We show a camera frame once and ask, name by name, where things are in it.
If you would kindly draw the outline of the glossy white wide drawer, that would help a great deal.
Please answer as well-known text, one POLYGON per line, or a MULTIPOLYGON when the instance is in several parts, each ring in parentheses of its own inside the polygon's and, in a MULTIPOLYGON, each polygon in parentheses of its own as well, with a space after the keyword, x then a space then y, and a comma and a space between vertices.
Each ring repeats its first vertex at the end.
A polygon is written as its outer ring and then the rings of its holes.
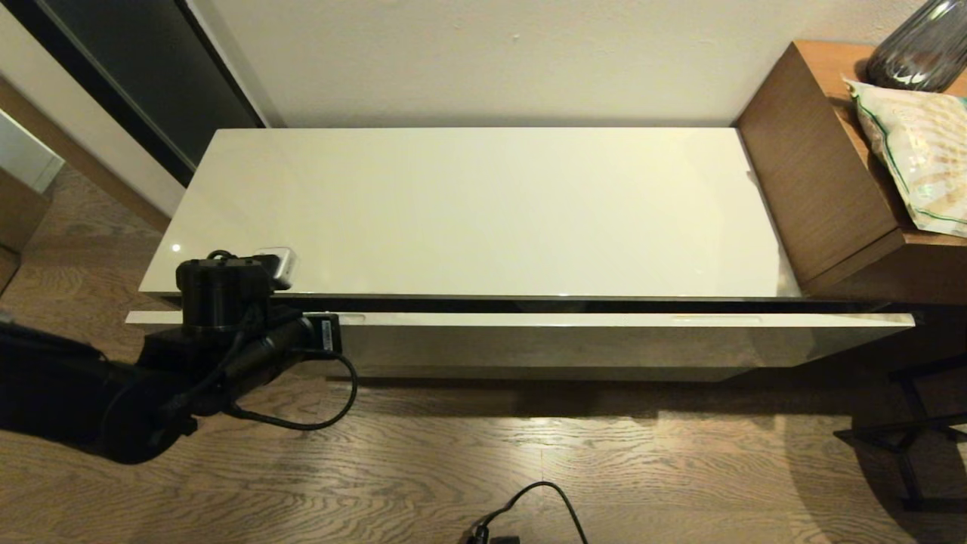
POLYGON ((912 314, 338 316, 366 378, 720 382, 791 368, 916 325, 912 314))

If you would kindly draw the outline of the glossy white low cabinet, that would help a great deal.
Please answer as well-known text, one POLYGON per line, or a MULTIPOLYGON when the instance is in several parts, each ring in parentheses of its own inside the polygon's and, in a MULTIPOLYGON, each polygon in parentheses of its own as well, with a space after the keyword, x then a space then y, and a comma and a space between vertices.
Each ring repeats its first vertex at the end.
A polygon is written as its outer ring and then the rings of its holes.
POLYGON ((801 295, 734 128, 221 130, 141 291, 273 247, 292 294, 801 295))

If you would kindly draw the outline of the dark glass door panel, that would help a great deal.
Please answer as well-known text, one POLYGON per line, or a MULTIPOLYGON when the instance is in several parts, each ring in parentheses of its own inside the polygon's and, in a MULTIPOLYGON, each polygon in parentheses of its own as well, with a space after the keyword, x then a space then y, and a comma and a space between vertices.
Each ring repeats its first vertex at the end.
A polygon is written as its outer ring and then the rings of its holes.
POLYGON ((265 126, 189 0, 0 6, 183 187, 218 130, 265 126))

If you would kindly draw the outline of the white box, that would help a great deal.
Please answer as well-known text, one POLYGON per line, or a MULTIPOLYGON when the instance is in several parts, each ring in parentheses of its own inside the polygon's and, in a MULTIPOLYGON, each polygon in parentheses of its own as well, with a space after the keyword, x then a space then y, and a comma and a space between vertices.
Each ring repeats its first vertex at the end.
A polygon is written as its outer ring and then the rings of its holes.
POLYGON ((0 168, 38 193, 46 193, 65 165, 35 135, 0 110, 0 168))

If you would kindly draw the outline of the brown wooden side table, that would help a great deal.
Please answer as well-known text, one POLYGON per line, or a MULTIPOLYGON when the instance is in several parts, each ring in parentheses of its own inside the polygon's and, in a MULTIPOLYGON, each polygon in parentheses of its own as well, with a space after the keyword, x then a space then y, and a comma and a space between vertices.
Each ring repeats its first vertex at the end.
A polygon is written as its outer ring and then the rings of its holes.
POLYGON ((873 46, 795 40, 736 127, 808 298, 967 305, 967 239, 917 230, 844 79, 873 46))

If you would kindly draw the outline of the green-trimmed snack bag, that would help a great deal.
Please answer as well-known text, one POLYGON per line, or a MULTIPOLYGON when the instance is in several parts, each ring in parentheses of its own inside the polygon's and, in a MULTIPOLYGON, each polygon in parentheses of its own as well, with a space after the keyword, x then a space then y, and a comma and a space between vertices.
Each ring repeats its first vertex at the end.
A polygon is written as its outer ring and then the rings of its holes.
POLYGON ((843 83, 910 221, 967 239, 967 97, 843 83))

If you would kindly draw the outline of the dark ribbed glass vase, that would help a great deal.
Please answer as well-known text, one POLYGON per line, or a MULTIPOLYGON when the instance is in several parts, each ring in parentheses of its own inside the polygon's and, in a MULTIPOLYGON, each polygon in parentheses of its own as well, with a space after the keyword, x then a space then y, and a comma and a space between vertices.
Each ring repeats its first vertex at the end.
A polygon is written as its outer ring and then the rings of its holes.
POLYGON ((967 71, 967 0, 926 0, 866 62, 864 82, 943 92, 967 71))

